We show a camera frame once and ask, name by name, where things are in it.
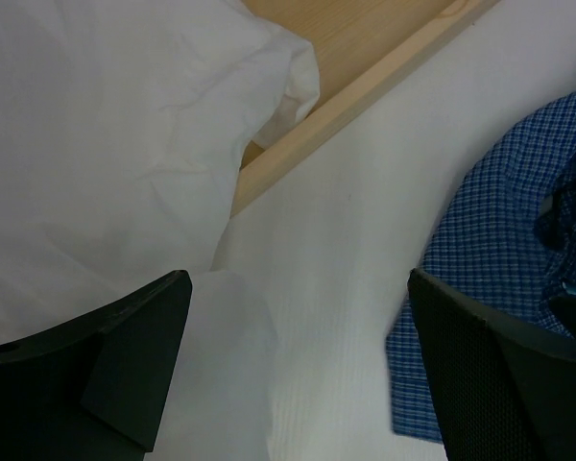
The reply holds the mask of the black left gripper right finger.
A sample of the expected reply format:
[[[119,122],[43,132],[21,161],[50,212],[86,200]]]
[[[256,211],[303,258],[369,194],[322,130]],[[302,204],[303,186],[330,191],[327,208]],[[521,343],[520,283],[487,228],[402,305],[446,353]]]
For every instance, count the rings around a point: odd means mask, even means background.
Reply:
[[[552,301],[562,336],[420,269],[408,291],[447,458],[576,460],[576,297]]]

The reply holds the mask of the blue plaid shirt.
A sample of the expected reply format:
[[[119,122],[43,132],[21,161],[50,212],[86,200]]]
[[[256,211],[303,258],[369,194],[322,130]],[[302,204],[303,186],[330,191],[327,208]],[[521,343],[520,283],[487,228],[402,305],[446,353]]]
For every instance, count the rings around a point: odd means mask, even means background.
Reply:
[[[576,91],[514,125],[466,174],[421,268],[576,338]]]

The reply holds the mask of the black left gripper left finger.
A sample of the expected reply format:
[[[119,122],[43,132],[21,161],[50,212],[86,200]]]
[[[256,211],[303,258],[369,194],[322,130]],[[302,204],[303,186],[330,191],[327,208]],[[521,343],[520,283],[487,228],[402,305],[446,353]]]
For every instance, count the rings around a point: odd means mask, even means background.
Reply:
[[[141,460],[154,450],[192,295],[174,271],[0,345],[0,460]]]

